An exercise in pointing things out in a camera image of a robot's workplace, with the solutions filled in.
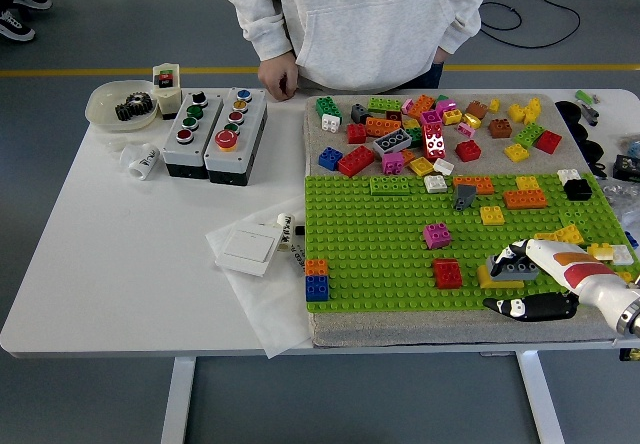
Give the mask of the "person's right hand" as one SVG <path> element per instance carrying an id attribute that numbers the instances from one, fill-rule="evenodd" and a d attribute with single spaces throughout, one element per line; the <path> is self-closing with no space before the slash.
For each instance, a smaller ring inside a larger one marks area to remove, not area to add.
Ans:
<path id="1" fill-rule="evenodd" d="M 258 68 L 258 78 L 276 101 L 291 99 L 298 88 L 295 55 L 289 51 L 262 61 Z"/>

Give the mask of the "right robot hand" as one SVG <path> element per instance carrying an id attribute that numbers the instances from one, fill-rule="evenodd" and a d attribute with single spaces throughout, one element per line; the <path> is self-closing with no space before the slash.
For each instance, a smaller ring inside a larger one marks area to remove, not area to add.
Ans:
<path id="1" fill-rule="evenodd" d="M 572 318 L 580 304 L 599 309 L 607 324 L 622 335 L 639 334 L 639 291 L 605 264 L 570 243 L 525 239 L 506 247 L 495 260 L 490 274 L 527 257 L 553 277 L 566 291 L 536 294 L 522 299 L 486 298 L 483 305 L 522 322 Z"/>

